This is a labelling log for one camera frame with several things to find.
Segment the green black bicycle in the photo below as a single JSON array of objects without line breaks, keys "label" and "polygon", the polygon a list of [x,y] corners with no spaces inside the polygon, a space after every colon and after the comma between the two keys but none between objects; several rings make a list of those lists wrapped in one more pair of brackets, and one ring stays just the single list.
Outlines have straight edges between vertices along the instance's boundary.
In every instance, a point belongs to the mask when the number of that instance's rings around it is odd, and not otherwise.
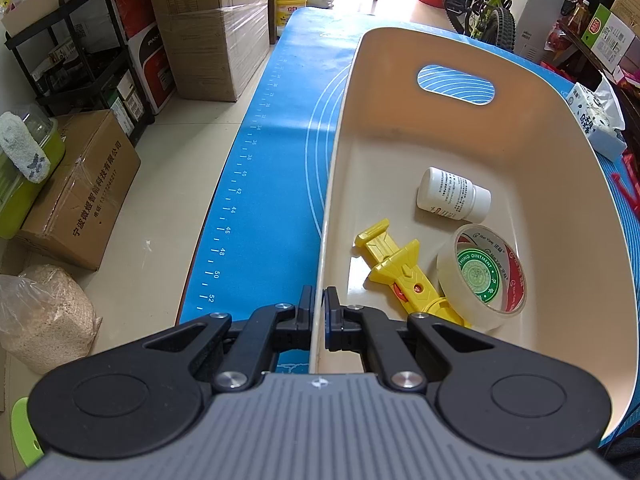
[{"label": "green black bicycle", "polygon": [[451,26],[461,35],[512,52],[516,25],[512,0],[442,0]]}]

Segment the green ointment tin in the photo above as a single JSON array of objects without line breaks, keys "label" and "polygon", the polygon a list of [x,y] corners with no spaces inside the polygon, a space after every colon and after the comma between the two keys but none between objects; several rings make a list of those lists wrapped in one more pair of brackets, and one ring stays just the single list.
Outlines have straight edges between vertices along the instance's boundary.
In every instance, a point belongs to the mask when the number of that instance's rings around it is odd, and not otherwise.
[{"label": "green ointment tin", "polygon": [[478,248],[465,248],[457,254],[463,281],[483,304],[490,304],[500,292],[501,276],[495,260]]}]

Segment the white tissue box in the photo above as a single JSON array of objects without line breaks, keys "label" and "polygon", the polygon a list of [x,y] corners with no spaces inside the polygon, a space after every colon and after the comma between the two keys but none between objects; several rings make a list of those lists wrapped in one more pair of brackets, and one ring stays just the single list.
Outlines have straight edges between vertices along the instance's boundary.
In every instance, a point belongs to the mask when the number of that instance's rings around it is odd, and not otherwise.
[{"label": "white tissue box", "polygon": [[623,136],[626,122],[611,81],[602,75],[594,91],[576,82],[566,102],[591,147],[610,162],[616,162],[627,148]]}]

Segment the clear packing tape roll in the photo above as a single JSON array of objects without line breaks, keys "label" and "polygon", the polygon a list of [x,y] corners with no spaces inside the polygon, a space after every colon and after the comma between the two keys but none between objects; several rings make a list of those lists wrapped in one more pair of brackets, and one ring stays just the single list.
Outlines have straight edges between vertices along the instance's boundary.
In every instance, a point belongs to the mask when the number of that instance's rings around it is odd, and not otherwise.
[{"label": "clear packing tape roll", "polygon": [[[500,292],[490,304],[483,304],[463,281],[457,254],[465,248],[487,252],[497,263]],[[479,330],[494,330],[517,318],[527,300],[526,275],[516,251],[496,232],[477,223],[457,229],[439,249],[437,277],[442,292],[466,322]]]}]

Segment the green lidded container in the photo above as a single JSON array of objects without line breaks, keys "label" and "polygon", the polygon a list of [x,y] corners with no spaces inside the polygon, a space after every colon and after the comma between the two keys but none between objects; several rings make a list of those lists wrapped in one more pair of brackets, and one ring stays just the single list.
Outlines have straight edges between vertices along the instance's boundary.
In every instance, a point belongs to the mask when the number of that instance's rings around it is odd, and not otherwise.
[{"label": "green lidded container", "polygon": [[21,229],[66,148],[58,121],[30,104],[1,114],[1,237]]}]

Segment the floor cardboard box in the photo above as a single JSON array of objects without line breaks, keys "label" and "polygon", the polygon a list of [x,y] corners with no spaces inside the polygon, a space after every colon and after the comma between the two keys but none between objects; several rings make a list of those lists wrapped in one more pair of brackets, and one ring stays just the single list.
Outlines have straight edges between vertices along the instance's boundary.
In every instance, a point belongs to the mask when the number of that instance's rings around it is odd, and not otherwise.
[{"label": "floor cardboard box", "polygon": [[16,238],[41,255],[98,270],[140,158],[110,110],[58,118],[65,154]]}]

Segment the white pill bottle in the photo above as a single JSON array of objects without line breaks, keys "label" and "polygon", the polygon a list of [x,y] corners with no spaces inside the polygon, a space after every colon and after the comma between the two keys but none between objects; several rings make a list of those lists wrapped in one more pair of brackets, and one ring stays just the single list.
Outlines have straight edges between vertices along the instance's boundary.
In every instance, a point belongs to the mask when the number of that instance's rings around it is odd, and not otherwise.
[{"label": "white pill bottle", "polygon": [[451,220],[480,223],[491,206],[491,192],[465,177],[428,168],[416,193],[416,206]]}]

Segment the dark wooden side shelf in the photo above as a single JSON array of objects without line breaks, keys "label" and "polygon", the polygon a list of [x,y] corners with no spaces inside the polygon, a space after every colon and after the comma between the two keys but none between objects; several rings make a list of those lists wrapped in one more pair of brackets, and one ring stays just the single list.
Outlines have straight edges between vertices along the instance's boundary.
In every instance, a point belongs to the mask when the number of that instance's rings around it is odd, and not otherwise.
[{"label": "dark wooden side shelf", "polygon": [[620,101],[626,122],[623,137],[636,160],[639,160],[638,81],[629,80],[626,74],[623,74],[620,81],[616,81],[582,38],[567,26],[564,18],[554,24],[548,36],[546,49],[550,49],[550,52],[546,54],[544,62],[570,81],[580,82],[588,89],[594,90],[600,84],[602,76],[608,77]]}]

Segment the blue silicone baking mat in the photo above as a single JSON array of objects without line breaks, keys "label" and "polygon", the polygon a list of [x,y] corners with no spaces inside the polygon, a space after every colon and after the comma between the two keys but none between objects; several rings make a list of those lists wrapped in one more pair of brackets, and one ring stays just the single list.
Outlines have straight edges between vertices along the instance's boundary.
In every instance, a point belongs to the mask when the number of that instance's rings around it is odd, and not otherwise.
[{"label": "blue silicone baking mat", "polygon": [[[503,54],[552,84],[570,87],[516,55],[434,27],[297,12],[271,55],[216,187],[181,321],[213,311],[247,318],[266,304],[296,300],[306,285],[323,289],[318,269],[324,205],[348,78],[363,35],[385,27],[428,32]],[[620,164],[597,156],[624,217],[637,222],[639,234],[638,220],[613,183]],[[638,419],[639,369],[629,417],[616,429],[608,426],[608,434],[621,434]]]}]

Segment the black metal rack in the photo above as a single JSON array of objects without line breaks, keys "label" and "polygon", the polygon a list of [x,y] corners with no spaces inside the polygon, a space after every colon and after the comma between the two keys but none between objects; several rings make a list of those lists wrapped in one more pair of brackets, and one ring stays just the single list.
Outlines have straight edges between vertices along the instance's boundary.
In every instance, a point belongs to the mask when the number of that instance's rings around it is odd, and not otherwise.
[{"label": "black metal rack", "polygon": [[110,110],[133,144],[154,122],[113,0],[54,0],[4,44],[48,115]]}]

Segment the bag of grain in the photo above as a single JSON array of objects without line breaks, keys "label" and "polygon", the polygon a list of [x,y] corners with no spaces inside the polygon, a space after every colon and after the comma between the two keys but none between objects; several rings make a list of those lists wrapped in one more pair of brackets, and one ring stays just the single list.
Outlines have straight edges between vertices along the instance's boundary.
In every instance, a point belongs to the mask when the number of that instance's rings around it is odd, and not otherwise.
[{"label": "bag of grain", "polygon": [[37,264],[1,277],[1,347],[38,375],[88,356],[101,323],[59,266]]}]

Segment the beige plastic storage bin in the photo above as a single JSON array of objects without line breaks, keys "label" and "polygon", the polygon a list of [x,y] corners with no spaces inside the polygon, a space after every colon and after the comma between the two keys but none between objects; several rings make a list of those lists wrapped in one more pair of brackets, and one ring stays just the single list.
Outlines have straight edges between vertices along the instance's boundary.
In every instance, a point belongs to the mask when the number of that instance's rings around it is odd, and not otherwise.
[{"label": "beige plastic storage bin", "polygon": [[398,245],[420,242],[419,266],[444,294],[439,249],[471,222],[418,208],[416,193],[430,167],[465,177],[491,192],[477,224],[516,251],[527,283],[520,315],[482,332],[588,370],[608,390],[616,429],[638,384],[638,224],[624,217],[604,161],[568,108],[569,88],[444,36],[366,32],[334,139],[318,285],[403,318],[355,246],[360,232],[388,219]]}]

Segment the red action figure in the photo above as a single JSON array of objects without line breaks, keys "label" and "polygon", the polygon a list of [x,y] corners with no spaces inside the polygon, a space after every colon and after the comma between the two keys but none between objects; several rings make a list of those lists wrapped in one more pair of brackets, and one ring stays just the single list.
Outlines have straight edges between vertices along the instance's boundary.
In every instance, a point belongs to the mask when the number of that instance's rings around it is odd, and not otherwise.
[{"label": "red action figure", "polygon": [[630,186],[625,184],[624,178],[619,172],[614,172],[612,178],[618,192],[622,194],[627,205],[637,220],[640,220],[640,182],[637,174],[637,162],[631,150],[623,151],[620,161],[625,170],[626,179]]}]

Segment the yellow plastic toy tool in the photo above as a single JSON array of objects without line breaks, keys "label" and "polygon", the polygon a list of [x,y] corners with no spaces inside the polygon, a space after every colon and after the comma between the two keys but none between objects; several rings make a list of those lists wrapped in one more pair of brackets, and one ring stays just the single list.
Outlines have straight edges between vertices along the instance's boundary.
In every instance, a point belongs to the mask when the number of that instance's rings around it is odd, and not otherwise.
[{"label": "yellow plastic toy tool", "polygon": [[408,314],[425,313],[470,328],[471,324],[450,306],[419,266],[420,242],[400,247],[388,232],[390,220],[383,219],[360,232],[355,246],[367,255],[368,279],[386,285]]}]

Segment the stacked cardboard box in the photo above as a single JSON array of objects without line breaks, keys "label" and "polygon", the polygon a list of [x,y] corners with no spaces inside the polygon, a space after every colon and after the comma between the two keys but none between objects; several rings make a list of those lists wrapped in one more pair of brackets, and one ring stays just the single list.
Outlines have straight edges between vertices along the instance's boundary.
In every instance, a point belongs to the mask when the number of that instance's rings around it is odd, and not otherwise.
[{"label": "stacked cardboard box", "polygon": [[268,0],[151,0],[178,95],[235,102],[269,50]]}]

